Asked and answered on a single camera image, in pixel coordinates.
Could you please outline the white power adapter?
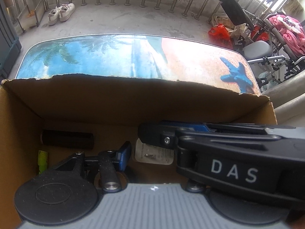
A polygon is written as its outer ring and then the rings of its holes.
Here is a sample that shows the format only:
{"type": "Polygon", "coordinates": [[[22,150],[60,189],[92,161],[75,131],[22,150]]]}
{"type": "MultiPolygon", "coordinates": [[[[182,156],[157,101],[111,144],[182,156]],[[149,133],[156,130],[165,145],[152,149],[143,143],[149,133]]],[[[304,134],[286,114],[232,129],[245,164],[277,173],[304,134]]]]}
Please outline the white power adapter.
{"type": "Polygon", "coordinates": [[[142,143],[137,139],[134,158],[140,163],[171,165],[174,162],[174,151],[142,143]]]}

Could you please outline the black cylinder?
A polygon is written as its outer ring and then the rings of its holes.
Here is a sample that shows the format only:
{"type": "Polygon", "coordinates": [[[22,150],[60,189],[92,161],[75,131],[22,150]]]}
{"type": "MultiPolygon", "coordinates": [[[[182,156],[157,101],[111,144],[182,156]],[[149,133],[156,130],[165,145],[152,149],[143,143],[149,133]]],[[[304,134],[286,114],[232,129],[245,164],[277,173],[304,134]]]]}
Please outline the black cylinder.
{"type": "Polygon", "coordinates": [[[44,130],[40,140],[43,145],[69,149],[91,150],[94,148],[95,138],[92,133],[44,130]]]}

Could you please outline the cardboard box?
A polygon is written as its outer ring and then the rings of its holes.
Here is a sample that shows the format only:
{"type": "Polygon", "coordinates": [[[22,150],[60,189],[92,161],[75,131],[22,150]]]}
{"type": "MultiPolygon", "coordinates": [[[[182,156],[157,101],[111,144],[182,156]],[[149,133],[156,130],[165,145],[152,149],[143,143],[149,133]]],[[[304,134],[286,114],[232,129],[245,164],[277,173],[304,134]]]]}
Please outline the cardboard box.
{"type": "Polygon", "coordinates": [[[1,228],[16,228],[17,188],[37,174],[39,150],[49,165],[76,148],[46,146],[43,129],[88,132],[87,155],[137,140],[141,123],[277,123],[266,96],[182,81],[96,77],[84,74],[49,79],[4,80],[1,84],[1,228]]]}

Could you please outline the green tube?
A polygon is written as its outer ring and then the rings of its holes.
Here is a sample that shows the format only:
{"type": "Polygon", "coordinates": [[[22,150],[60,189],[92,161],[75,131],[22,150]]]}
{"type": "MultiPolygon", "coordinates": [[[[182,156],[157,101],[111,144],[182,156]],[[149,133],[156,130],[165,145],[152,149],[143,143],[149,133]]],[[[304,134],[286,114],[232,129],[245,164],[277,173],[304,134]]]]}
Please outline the green tube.
{"type": "Polygon", "coordinates": [[[37,165],[38,165],[38,174],[43,173],[48,168],[48,152],[45,152],[43,150],[38,150],[38,159],[37,159],[37,165]]]}

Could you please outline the wheelchair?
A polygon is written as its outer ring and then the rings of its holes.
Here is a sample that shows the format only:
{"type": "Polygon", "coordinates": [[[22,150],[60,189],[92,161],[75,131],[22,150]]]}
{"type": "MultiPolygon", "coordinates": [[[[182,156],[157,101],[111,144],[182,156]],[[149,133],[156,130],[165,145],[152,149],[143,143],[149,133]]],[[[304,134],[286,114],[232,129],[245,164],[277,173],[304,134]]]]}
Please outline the wheelchair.
{"type": "Polygon", "coordinates": [[[269,14],[260,19],[241,8],[236,0],[219,2],[234,26],[245,26],[244,34],[231,37],[234,48],[250,65],[260,64],[271,68],[256,78],[259,87],[269,83],[280,84],[304,71],[304,56],[297,57],[268,20],[274,15],[285,14],[269,14]]]}

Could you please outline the red plastic bag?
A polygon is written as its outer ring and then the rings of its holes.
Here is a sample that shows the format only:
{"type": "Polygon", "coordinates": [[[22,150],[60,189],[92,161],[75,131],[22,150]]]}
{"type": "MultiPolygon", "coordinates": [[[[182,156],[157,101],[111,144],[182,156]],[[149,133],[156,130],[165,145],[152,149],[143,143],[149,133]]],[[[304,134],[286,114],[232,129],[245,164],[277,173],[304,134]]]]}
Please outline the red plastic bag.
{"type": "Polygon", "coordinates": [[[213,39],[230,41],[230,34],[222,23],[212,27],[208,34],[213,39]]]}

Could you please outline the pink cloth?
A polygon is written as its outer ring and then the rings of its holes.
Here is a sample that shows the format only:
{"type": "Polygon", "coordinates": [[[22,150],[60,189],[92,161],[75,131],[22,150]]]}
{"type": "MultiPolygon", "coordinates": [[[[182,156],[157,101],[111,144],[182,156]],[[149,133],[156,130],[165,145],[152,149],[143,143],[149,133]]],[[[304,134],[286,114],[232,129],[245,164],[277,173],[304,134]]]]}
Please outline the pink cloth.
{"type": "Polygon", "coordinates": [[[304,56],[304,30],[298,20],[286,15],[274,15],[269,22],[279,31],[297,57],[304,56]]]}

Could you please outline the dark grey cabinet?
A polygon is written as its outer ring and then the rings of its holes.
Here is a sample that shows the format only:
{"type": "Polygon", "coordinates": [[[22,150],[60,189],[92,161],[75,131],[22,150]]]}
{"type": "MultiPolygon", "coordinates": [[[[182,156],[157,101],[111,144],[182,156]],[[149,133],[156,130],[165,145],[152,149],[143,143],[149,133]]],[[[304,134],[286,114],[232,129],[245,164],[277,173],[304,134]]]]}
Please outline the dark grey cabinet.
{"type": "Polygon", "coordinates": [[[10,20],[4,0],[1,0],[0,22],[0,73],[7,79],[22,49],[17,32],[10,20]]]}

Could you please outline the pair of white shoes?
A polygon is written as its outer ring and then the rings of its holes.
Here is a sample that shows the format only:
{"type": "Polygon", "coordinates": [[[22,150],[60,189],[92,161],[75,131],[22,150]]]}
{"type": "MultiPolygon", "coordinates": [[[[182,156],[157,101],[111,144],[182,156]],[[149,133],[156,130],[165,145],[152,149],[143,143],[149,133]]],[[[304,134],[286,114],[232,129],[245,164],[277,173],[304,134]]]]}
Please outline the pair of white shoes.
{"type": "Polygon", "coordinates": [[[53,26],[59,20],[60,22],[66,22],[75,11],[74,3],[62,4],[59,7],[55,7],[48,14],[48,25],[53,26]]]}

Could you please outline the metal rack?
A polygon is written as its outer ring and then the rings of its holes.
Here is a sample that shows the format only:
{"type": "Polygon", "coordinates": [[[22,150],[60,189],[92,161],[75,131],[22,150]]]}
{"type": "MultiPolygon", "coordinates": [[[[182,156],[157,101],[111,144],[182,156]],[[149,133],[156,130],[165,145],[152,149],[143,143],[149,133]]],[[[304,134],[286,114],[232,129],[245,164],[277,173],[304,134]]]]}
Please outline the metal rack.
{"type": "Polygon", "coordinates": [[[38,27],[45,14],[44,0],[40,0],[34,10],[30,10],[28,5],[20,12],[17,22],[24,33],[32,27],[38,27]]]}

